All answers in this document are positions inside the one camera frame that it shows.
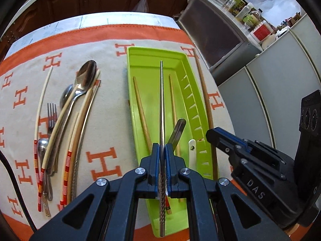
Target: black cable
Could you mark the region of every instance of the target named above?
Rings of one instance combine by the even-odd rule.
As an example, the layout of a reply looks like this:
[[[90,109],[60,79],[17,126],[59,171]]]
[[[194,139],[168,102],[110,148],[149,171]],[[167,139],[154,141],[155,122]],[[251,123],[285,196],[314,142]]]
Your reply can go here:
[[[33,223],[33,220],[31,219],[31,216],[28,212],[28,209],[26,207],[26,204],[24,203],[24,200],[23,200],[23,197],[22,197],[22,194],[20,192],[20,189],[19,189],[19,185],[18,185],[18,182],[16,180],[16,176],[14,175],[13,173],[13,170],[8,162],[8,160],[6,159],[6,157],[3,155],[3,153],[1,152],[0,150],[0,161],[2,162],[2,164],[4,165],[5,169],[7,170],[9,176],[10,176],[10,179],[11,179],[11,183],[13,185],[13,188],[17,194],[17,198],[18,198],[18,201],[20,203],[20,206],[22,208],[22,211],[31,227],[31,229],[33,230],[33,232],[36,232],[37,231],[37,228],[35,226],[35,224]]]

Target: spoon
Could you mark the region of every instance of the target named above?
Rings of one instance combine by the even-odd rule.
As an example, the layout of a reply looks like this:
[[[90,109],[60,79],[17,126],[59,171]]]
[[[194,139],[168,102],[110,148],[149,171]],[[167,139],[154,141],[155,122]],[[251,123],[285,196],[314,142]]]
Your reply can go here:
[[[68,85],[67,88],[65,88],[64,92],[62,93],[61,97],[60,97],[60,108],[62,109],[66,103],[66,101],[68,100],[71,92],[73,91],[73,84]]]
[[[41,138],[38,140],[37,143],[37,152],[38,152],[38,156],[40,158],[40,164],[42,164],[43,161],[43,157],[45,155],[46,152],[46,148],[48,146],[48,139],[46,138]],[[44,188],[43,191],[47,194],[47,199],[49,201],[52,201],[52,185],[51,185],[51,180],[50,178],[46,175],[45,176],[45,183],[44,183]]]
[[[44,160],[47,162],[44,162],[44,169],[47,169],[47,173],[49,176],[52,175],[54,172],[54,163],[56,160],[56,156],[59,153],[60,143],[62,141],[62,137],[64,135],[64,131],[66,128],[66,125],[68,123],[68,118],[70,116],[71,110],[73,108],[73,104],[75,103],[76,99],[80,97],[81,95],[84,95],[87,90],[90,88],[91,83],[93,82],[95,75],[97,71],[97,64],[95,61],[90,60],[86,62],[77,73],[75,84],[72,92],[70,93],[70,96],[67,98],[67,101],[64,104],[63,109],[61,110],[61,113],[59,115],[59,118],[56,122],[56,125],[54,126],[54,130],[52,131],[50,141],[52,139],[52,142],[49,142],[48,145],[48,156],[47,160]]]
[[[179,143],[179,139],[183,134],[183,130],[185,128],[185,125],[186,125],[186,120],[183,118],[180,118],[177,121],[176,126],[172,132],[172,135],[167,142],[167,143],[171,143],[173,145],[173,151],[176,149],[177,144]]]

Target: plastic bottle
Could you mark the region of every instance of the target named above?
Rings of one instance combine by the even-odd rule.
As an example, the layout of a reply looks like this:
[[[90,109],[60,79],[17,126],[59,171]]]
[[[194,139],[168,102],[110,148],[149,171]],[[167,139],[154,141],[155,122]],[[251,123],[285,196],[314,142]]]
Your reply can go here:
[[[251,35],[258,43],[261,44],[264,41],[264,39],[267,36],[269,36],[272,32],[273,32],[272,27],[268,24],[267,21],[263,20],[251,32]]]
[[[235,19],[241,22],[243,18],[251,11],[251,9],[254,8],[254,6],[249,2],[244,8],[239,12],[237,16],[235,16]]]
[[[262,10],[256,10],[250,12],[246,17],[243,18],[244,25],[247,29],[253,30],[260,22]]]

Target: fork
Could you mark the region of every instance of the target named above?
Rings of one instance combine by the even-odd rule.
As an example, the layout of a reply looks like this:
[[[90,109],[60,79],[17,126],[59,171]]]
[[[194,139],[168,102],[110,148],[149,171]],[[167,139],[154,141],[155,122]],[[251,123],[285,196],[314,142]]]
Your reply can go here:
[[[48,110],[48,137],[50,138],[57,122],[57,106],[54,103],[47,103]]]
[[[57,122],[57,106],[54,103],[47,103],[47,111],[48,111],[48,138],[52,134],[54,126]],[[46,190],[45,193],[47,194],[47,199],[49,201],[52,200],[52,186],[50,177],[46,176]]]

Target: metal screw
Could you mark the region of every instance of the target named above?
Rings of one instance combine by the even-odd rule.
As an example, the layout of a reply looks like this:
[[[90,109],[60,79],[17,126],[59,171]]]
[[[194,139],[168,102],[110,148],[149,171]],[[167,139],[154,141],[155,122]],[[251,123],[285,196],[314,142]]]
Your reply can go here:
[[[227,186],[229,184],[229,180],[227,178],[220,178],[219,179],[219,183],[222,185],[222,186]]]
[[[138,175],[144,174],[145,173],[145,169],[144,168],[136,168],[135,169],[135,173]]]
[[[97,179],[97,181],[96,181],[96,184],[98,185],[98,186],[105,186],[106,184],[107,184],[107,179],[105,179],[105,178],[99,178],[99,179]]]
[[[181,173],[184,175],[188,175],[190,174],[191,170],[189,168],[182,168],[181,169]]]

